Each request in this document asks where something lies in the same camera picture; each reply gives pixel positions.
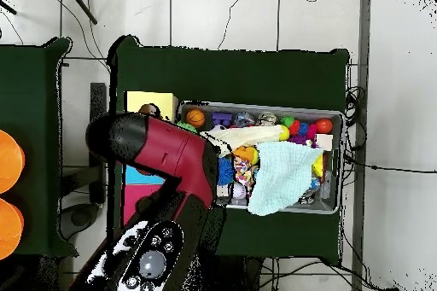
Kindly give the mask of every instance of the basketball toy ball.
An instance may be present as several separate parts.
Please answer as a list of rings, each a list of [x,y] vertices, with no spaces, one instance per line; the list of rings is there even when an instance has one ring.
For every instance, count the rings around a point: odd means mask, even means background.
[[[24,153],[17,142],[5,131],[0,131],[0,194],[18,181],[24,164]]]
[[[199,128],[205,124],[205,114],[199,109],[191,109],[187,112],[186,122],[195,128]]]
[[[8,241],[21,236],[20,214],[7,201],[0,199],[0,240]]]

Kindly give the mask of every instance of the gray plastic bin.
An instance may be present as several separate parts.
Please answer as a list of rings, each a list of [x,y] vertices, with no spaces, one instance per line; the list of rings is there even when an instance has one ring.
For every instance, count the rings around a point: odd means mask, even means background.
[[[271,112],[279,118],[291,115],[301,122],[307,124],[315,123],[321,118],[328,118],[332,121],[333,130],[330,134],[334,139],[332,142],[332,151],[326,152],[327,169],[325,184],[315,195],[315,201],[310,204],[290,203],[290,206],[283,209],[284,212],[308,212],[319,214],[331,214],[336,212],[341,203],[341,175],[343,172],[343,151],[345,138],[345,117],[342,113],[336,111],[313,110],[313,109],[296,109],[296,108],[281,108],[281,107],[264,107],[245,104],[231,104],[222,102],[180,102],[178,106],[178,119],[185,122],[186,114],[189,110],[198,108],[205,114],[205,124],[198,131],[210,131],[213,128],[212,114],[232,113],[232,119],[235,114],[240,112],[248,112],[255,118],[263,112]],[[228,203],[228,208],[246,209],[247,202],[245,200],[238,201],[230,198],[218,198],[219,204]]]

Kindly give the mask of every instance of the tile floor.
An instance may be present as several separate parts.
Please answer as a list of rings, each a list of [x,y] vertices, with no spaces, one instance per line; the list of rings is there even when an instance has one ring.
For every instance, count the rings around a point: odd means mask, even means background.
[[[170,35],[169,0],[90,0],[91,11],[99,21],[94,26],[94,36],[100,51],[105,56],[111,44],[123,34],[134,34],[144,45],[186,45],[206,49],[217,49],[223,38],[230,3],[235,0],[172,0],[172,35]],[[72,14],[56,0],[5,0],[19,14],[6,15],[14,24],[25,44],[41,45],[60,35],[70,37],[73,47],[66,59],[70,67],[62,68],[62,113],[65,165],[86,166],[88,152],[84,142],[84,130],[88,124],[90,83],[108,84],[109,76],[101,63],[91,58],[86,42],[97,57],[101,57],[93,43],[90,23],[73,0],[64,4],[77,16],[82,30]],[[241,0],[235,9],[222,49],[276,49],[277,0]],[[353,62],[358,53],[359,0],[319,0],[313,5],[304,0],[281,0],[279,49],[309,49],[330,51],[347,48]],[[2,38],[0,44],[20,44],[15,31],[0,15]],[[352,72],[353,82],[357,72]],[[87,202],[87,195],[73,193],[63,199],[64,207]],[[353,185],[343,192],[344,228],[352,241]],[[97,221],[71,240],[79,250],[79,256],[65,259],[61,264],[61,287],[72,281],[74,272],[94,252],[105,236],[106,206]],[[314,259],[281,259],[281,272],[292,271]],[[343,263],[352,266],[352,251],[343,243]],[[265,265],[271,267],[271,260]],[[340,273],[349,281],[351,276]],[[262,275],[260,283],[269,280]],[[266,285],[263,291],[270,291]],[[279,281],[279,291],[351,291],[351,287],[329,267],[318,264],[306,267],[292,276]]]

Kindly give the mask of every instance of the table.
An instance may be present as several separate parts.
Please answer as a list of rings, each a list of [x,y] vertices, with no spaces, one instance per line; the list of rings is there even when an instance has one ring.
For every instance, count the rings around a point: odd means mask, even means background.
[[[124,92],[143,90],[171,92],[179,101],[344,112],[348,59],[345,49],[315,53],[156,48],[143,47],[133,36],[124,36],[109,51],[112,68],[109,107],[123,111]],[[116,166],[114,182],[114,203],[120,204],[120,165]],[[228,209],[216,254],[319,257],[337,265],[340,213],[278,212],[259,217]],[[114,218],[108,219],[109,225],[113,221],[117,230],[119,206],[114,206]]]

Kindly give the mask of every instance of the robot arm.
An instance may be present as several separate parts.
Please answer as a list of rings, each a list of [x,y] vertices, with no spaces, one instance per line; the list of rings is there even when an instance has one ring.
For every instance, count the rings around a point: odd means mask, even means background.
[[[179,291],[216,197],[213,145],[139,113],[101,115],[88,126],[86,142],[96,155],[166,181],[137,206],[116,241],[97,249],[69,291]]]

